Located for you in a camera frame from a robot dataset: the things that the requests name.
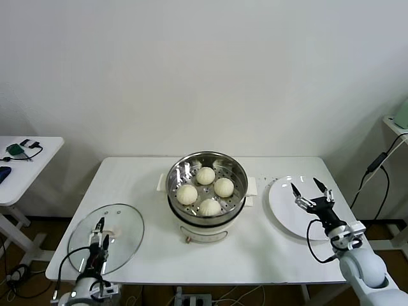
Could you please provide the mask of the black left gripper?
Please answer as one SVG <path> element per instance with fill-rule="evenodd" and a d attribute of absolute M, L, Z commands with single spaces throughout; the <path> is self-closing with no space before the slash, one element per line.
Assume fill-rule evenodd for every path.
<path fill-rule="evenodd" d="M 105 225 L 105 218 L 102 217 L 96 224 L 96 227 L 92 231 L 95 237 L 101 238 L 103 236 L 103 228 Z M 104 262 L 106 261 L 107 250 L 109 247 L 110 237 L 106 235 L 102 246 L 97 242 L 92 243 L 89 246 L 89 257 L 87 259 L 85 268 L 82 272 L 84 277 L 101 277 L 101 271 Z"/>

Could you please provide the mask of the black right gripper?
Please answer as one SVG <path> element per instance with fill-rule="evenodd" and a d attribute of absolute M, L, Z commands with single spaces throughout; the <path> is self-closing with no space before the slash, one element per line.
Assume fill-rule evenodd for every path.
<path fill-rule="evenodd" d="M 333 211 L 334 202 L 332 190 L 328 189 L 320 180 L 315 177 L 313 178 L 313 181 L 325 197 L 308 200 L 304 198 L 297 187 L 293 183 L 291 183 L 291 188 L 295 197 L 295 203 L 303 210 L 307 210 L 309 214 L 318 216 L 319 220 L 323 224 L 325 234 L 328 235 L 329 232 L 331 232 L 335 228 L 345 226 L 346 222 L 339 219 L 337 214 Z"/>

